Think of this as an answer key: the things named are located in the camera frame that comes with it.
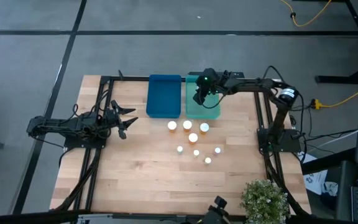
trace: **yellow cable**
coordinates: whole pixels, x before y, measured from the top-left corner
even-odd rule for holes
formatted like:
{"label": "yellow cable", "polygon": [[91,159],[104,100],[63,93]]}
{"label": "yellow cable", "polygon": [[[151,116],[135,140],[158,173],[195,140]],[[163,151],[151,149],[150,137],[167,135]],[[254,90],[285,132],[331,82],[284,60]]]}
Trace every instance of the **yellow cable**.
{"label": "yellow cable", "polygon": [[336,104],[334,104],[334,105],[324,105],[324,104],[320,103],[319,101],[317,101],[316,104],[317,104],[317,103],[319,104],[319,105],[318,105],[318,108],[333,108],[333,107],[335,107],[335,106],[339,106],[339,105],[341,105],[341,104],[346,103],[347,101],[349,101],[350,99],[352,99],[353,97],[355,97],[355,96],[357,96],[357,95],[358,95],[358,92],[355,93],[355,94],[353,94],[352,96],[348,97],[347,99],[345,99],[345,100],[343,100],[343,101],[341,101],[341,102],[339,102],[339,103],[336,103]]}
{"label": "yellow cable", "polygon": [[[281,1],[281,2],[284,2],[284,3],[290,8],[291,13],[293,13],[293,9],[292,9],[291,5],[289,5],[289,3],[287,3],[287,2],[284,1],[284,0],[280,0],[280,1]],[[317,17],[319,17],[320,14],[324,12],[324,10],[326,10],[326,8],[328,7],[329,3],[331,3],[331,1],[332,1],[332,0],[329,0],[329,1],[327,2],[327,4],[323,7],[323,9],[320,10],[320,12],[317,13],[317,15],[314,16],[314,18],[312,18],[309,22],[307,22],[307,23],[305,23],[305,24],[302,24],[302,25],[299,25],[298,23],[296,23],[295,16],[292,16],[292,21],[293,21],[293,23],[294,23],[297,27],[304,27],[304,26],[309,25],[311,22],[313,22],[314,20],[316,20]]]}

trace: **wire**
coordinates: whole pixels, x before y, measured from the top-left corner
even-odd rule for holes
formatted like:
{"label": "wire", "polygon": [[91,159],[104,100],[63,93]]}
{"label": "wire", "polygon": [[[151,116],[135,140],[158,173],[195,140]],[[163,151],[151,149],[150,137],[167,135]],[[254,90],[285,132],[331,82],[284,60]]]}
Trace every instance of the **wire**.
{"label": "wire", "polygon": [[[100,102],[102,102],[103,99],[105,99],[105,97],[107,97],[108,94],[106,94],[106,93],[107,93],[108,91],[109,91],[109,90],[104,90],[104,91],[102,92],[102,94],[101,94],[102,97],[92,106],[91,110],[89,111],[89,113],[88,113],[86,116],[84,116],[84,118],[87,118],[87,117],[91,116],[91,113],[93,112],[93,110],[100,104]],[[72,110],[73,114],[72,114],[69,118],[67,118],[66,120],[62,121],[60,124],[66,123],[67,121],[69,121],[70,119],[72,119],[72,118],[74,117],[74,115],[75,115],[75,116],[79,116],[79,115],[77,114],[78,104],[75,103],[75,104],[73,105],[73,108],[72,108],[71,110]]]}
{"label": "wire", "polygon": [[355,97],[357,95],[358,95],[358,92],[353,94],[352,96],[346,98],[345,100],[342,100],[341,102],[334,104],[334,105],[324,105],[324,104],[320,103],[318,100],[316,100],[316,107],[317,107],[317,110],[319,108],[333,108],[335,106],[339,106],[339,105],[342,105],[342,104],[348,102],[349,100],[351,100],[353,97]]}
{"label": "wire", "polygon": [[306,158],[306,154],[308,153],[308,146],[307,146],[307,143],[306,143],[306,138],[305,138],[305,135],[302,134],[302,137],[303,137],[303,144],[305,145],[304,148],[303,148],[303,157],[301,159],[301,164],[303,164],[303,162],[305,161],[305,158]]}
{"label": "wire", "polygon": [[313,148],[315,148],[315,149],[317,149],[317,150],[320,150],[320,151],[324,151],[324,152],[329,152],[329,153],[331,153],[331,154],[335,154],[335,152],[332,152],[332,151],[330,151],[330,150],[326,150],[326,149],[320,149],[320,148],[318,148],[318,147],[316,147],[316,146],[312,146],[312,145],[310,145],[310,144],[306,144],[307,146],[310,146],[310,147],[313,147]]}
{"label": "wire", "polygon": [[[205,106],[204,105],[204,103],[203,104],[201,104],[204,108],[207,108],[207,109],[212,109],[212,108],[215,108],[215,107],[217,107],[220,103],[221,103],[221,101],[223,100],[223,98],[226,96],[226,94],[224,94],[222,97],[221,97],[221,99],[215,104],[215,105],[213,105],[213,106]],[[198,98],[200,99],[200,102],[201,102],[201,95],[200,94],[198,94]]]}
{"label": "wire", "polygon": [[296,119],[292,115],[290,115],[290,122],[292,126],[296,125]]}
{"label": "wire", "polygon": [[45,141],[45,140],[42,140],[42,139],[39,139],[39,138],[36,138],[36,137],[33,137],[33,136],[31,136],[31,137],[34,138],[34,139],[37,140],[37,141],[45,142],[45,143],[51,144],[51,145],[53,145],[53,146],[57,146],[57,147],[60,147],[60,148],[64,149],[64,147],[61,146],[61,145],[59,145],[59,144],[55,144],[55,143],[52,143],[52,142],[48,142],[48,141]]}
{"label": "wire", "polygon": [[351,130],[347,130],[347,131],[340,131],[340,132],[336,132],[336,133],[332,133],[332,134],[322,134],[322,135],[316,136],[314,138],[307,139],[306,141],[313,141],[313,140],[324,138],[324,137],[339,138],[343,134],[351,133],[353,131],[357,131],[357,129],[351,129]]}
{"label": "wire", "polygon": [[322,10],[320,10],[320,11],[317,13],[317,15],[314,16],[314,18],[312,18],[312,19],[309,20],[308,22],[306,22],[306,23],[304,23],[304,24],[301,24],[301,25],[299,25],[299,24],[296,22],[296,20],[295,20],[296,14],[294,13],[294,11],[293,11],[291,5],[290,5],[289,3],[287,3],[286,1],[284,1],[284,0],[280,0],[280,1],[283,2],[284,4],[286,4],[286,5],[290,8],[290,10],[291,10],[291,17],[292,17],[293,23],[294,23],[297,27],[304,27],[304,26],[309,25],[309,24],[312,23],[313,21],[315,21],[315,20],[317,19],[317,17],[319,17],[319,16],[321,15],[321,13],[323,13],[323,12],[326,10],[326,8],[328,7],[329,3],[331,3],[332,0],[329,0],[329,1],[327,2],[327,4],[322,8]]}
{"label": "wire", "polygon": [[313,129],[313,121],[311,120],[310,108],[308,108],[308,111],[309,111],[309,122],[310,122],[310,129],[309,129],[308,136],[309,136],[309,138],[314,138],[315,136],[311,135],[311,130]]}
{"label": "wire", "polygon": [[274,95],[277,95],[277,93],[278,93],[278,89],[276,89],[276,88],[272,88],[272,90],[275,90],[276,92],[274,93]]}
{"label": "wire", "polygon": [[308,105],[308,106],[306,106],[306,107],[304,107],[304,108],[300,108],[300,107],[301,107],[301,106],[293,107],[292,109],[290,109],[290,111],[296,112],[296,111],[302,111],[302,110],[305,110],[305,109],[309,109],[309,108],[310,108],[310,105]]}
{"label": "wire", "polygon": [[68,152],[70,152],[70,150],[63,152],[63,154],[59,157],[59,167],[60,167],[60,164],[62,163],[63,156]]}
{"label": "wire", "polygon": [[301,162],[301,160],[299,159],[299,157],[297,156],[297,154],[295,152],[291,152],[293,154],[293,156],[295,156],[296,159],[298,159],[299,162]]}
{"label": "wire", "polygon": [[341,140],[341,139],[347,138],[347,137],[349,137],[349,136],[351,136],[351,135],[353,135],[353,134],[356,134],[356,133],[358,133],[358,130],[357,130],[357,131],[354,131],[354,132],[352,132],[352,133],[350,133],[350,134],[347,134],[347,135],[345,135],[345,136],[343,136],[343,137],[340,137],[340,138],[337,138],[337,139],[333,139],[333,140],[331,140],[331,141],[328,141],[328,142],[326,142],[326,143],[324,143],[324,144],[319,145],[318,147],[322,147],[322,146],[331,144],[331,143],[333,143],[333,142],[336,142],[336,141],[339,141],[339,140]]}
{"label": "wire", "polygon": [[[264,156],[263,152],[259,151],[259,154],[261,154],[262,156]],[[273,155],[273,153],[269,154],[268,157],[270,158]]]}
{"label": "wire", "polygon": [[275,68],[273,65],[269,65],[269,66],[266,68],[265,73],[264,73],[262,79],[263,79],[263,78],[266,78],[266,75],[267,75],[267,72],[269,71],[269,69],[275,70],[276,73],[277,73],[277,75],[281,78],[281,81],[285,83],[285,81],[284,81],[283,77],[281,76],[280,72],[278,72],[277,68]]}
{"label": "wire", "polygon": [[299,93],[299,96],[301,97],[301,103],[302,103],[302,109],[301,109],[301,129],[300,133],[303,135],[303,111],[305,110],[305,102],[303,101],[302,94]]}

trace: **black metal frame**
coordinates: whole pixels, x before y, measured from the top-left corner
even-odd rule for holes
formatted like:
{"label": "black metal frame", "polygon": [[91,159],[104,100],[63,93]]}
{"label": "black metal frame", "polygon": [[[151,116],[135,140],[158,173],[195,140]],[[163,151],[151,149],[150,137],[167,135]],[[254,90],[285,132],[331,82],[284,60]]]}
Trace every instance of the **black metal frame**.
{"label": "black metal frame", "polygon": [[330,167],[340,166],[342,161],[354,162],[356,148],[351,148],[301,165],[303,175],[313,174]]}

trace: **floor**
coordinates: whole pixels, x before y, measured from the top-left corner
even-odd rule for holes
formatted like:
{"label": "floor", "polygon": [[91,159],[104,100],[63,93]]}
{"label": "floor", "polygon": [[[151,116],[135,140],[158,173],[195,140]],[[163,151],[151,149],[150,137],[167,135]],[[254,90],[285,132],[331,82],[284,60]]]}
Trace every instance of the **floor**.
{"label": "floor", "polygon": [[[323,2],[289,1],[299,23],[312,18]],[[352,1],[358,13],[358,1]],[[72,30],[80,0],[0,0],[0,30]],[[94,0],[86,3],[78,30],[357,30],[345,4],[331,3],[310,26],[297,28],[279,0]],[[34,143],[28,121],[44,113],[66,51],[69,35],[0,35],[0,215],[11,213]],[[274,65],[306,101],[336,103],[358,85],[317,85],[315,75],[350,75],[358,69],[358,37],[231,35],[78,35],[54,107],[66,118],[83,75],[153,73],[186,75],[206,67],[243,71],[260,77]],[[312,111],[312,134],[354,129],[358,98],[337,108]],[[300,113],[293,113],[300,123]],[[305,115],[304,129],[310,121]],[[58,144],[63,138],[48,135]],[[326,141],[322,139],[313,144]],[[334,152],[355,145],[349,138],[325,148]],[[47,211],[62,150],[44,144],[23,212]],[[327,152],[310,149],[323,157]],[[319,205],[312,203],[313,213]]]}

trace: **power cord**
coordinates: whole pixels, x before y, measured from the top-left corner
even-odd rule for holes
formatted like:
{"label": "power cord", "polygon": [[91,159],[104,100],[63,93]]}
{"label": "power cord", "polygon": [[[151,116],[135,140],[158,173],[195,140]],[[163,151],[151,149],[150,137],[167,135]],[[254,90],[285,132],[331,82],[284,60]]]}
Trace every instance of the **power cord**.
{"label": "power cord", "polygon": [[59,157],[59,168],[60,168],[60,164],[62,163],[63,156],[68,152],[70,152],[70,150],[63,152],[63,154]]}
{"label": "power cord", "polygon": [[264,73],[262,79],[263,79],[263,78],[266,78],[267,72],[268,72],[270,69],[273,69],[273,70],[277,73],[277,75],[281,78],[281,81],[285,83],[283,76],[280,74],[280,72],[278,72],[277,68],[275,68],[273,65],[269,65],[269,66],[266,68],[265,73]]}
{"label": "power cord", "polygon": [[42,139],[39,139],[39,138],[36,138],[36,137],[33,137],[33,136],[30,136],[30,137],[34,138],[36,141],[45,142],[45,143],[51,144],[53,146],[57,146],[57,147],[60,147],[60,148],[64,149],[64,147],[59,145],[59,144],[48,142],[48,141],[45,141],[45,140],[42,140]]}
{"label": "power cord", "polygon": [[312,108],[315,110],[320,110],[321,108],[333,108],[335,106],[339,106],[339,105],[342,105],[342,104],[348,102],[349,100],[351,100],[352,98],[354,98],[357,95],[358,95],[358,92],[353,94],[352,96],[346,98],[345,100],[342,100],[341,102],[334,104],[334,105],[324,105],[319,100],[314,99],[314,104],[312,105]]}
{"label": "power cord", "polygon": [[[202,106],[203,106],[204,108],[206,108],[206,109],[212,109],[212,108],[217,107],[217,106],[221,103],[221,101],[223,100],[223,98],[226,96],[226,93],[223,94],[223,96],[221,97],[221,99],[220,99],[215,105],[213,105],[213,106],[205,106],[204,103],[203,103]],[[198,94],[198,98],[199,98],[199,101],[201,102],[201,95],[200,95],[200,94]]]}
{"label": "power cord", "polygon": [[300,130],[297,131],[299,134],[297,138],[303,138],[303,144],[305,145],[303,148],[304,154],[303,154],[302,159],[300,160],[301,164],[303,164],[303,162],[305,161],[305,158],[306,158],[306,153],[308,152],[308,146],[306,144],[305,133],[303,133],[303,113],[304,113],[304,110],[306,108],[308,108],[308,106],[305,106],[305,100],[303,99],[302,94],[299,93],[299,96],[301,98],[301,105],[300,105],[301,109],[299,109],[299,111],[301,111],[301,124],[300,124],[301,127],[300,127]]}
{"label": "power cord", "polygon": [[318,147],[316,147],[316,146],[312,146],[312,145],[310,145],[310,144],[307,144],[307,146],[313,147],[313,148],[315,148],[315,149],[317,149],[317,150],[320,150],[320,151],[323,151],[323,152],[329,152],[329,153],[331,153],[332,155],[335,154],[335,152],[332,152],[332,151],[326,150],[326,149],[320,149],[320,148],[318,148]]}
{"label": "power cord", "polygon": [[347,131],[340,131],[340,132],[336,132],[336,133],[332,133],[332,134],[322,134],[322,135],[316,136],[314,138],[307,139],[306,141],[313,141],[313,140],[321,139],[321,138],[324,138],[324,137],[339,138],[342,135],[347,134],[347,133],[351,133],[353,131],[357,131],[357,129],[351,129],[351,130],[347,130]]}
{"label": "power cord", "polygon": [[332,0],[329,0],[329,1],[327,2],[327,4],[323,7],[323,9],[320,10],[320,11],[317,13],[317,15],[314,16],[314,18],[312,18],[311,20],[309,20],[308,22],[306,22],[305,24],[302,24],[302,25],[299,25],[299,24],[296,22],[296,20],[295,20],[296,13],[293,11],[291,5],[290,5],[289,3],[287,3],[286,1],[284,1],[284,0],[280,0],[280,1],[283,2],[284,4],[286,4],[286,5],[290,8],[290,10],[291,10],[291,14],[290,14],[290,15],[291,15],[291,18],[292,18],[293,23],[294,23],[297,27],[304,27],[304,26],[309,25],[309,24],[312,23],[313,21],[315,21],[315,20],[317,19],[317,17],[319,17],[319,16],[321,15],[321,13],[323,13],[323,12],[326,10],[326,8],[328,7],[329,3],[331,3]]}

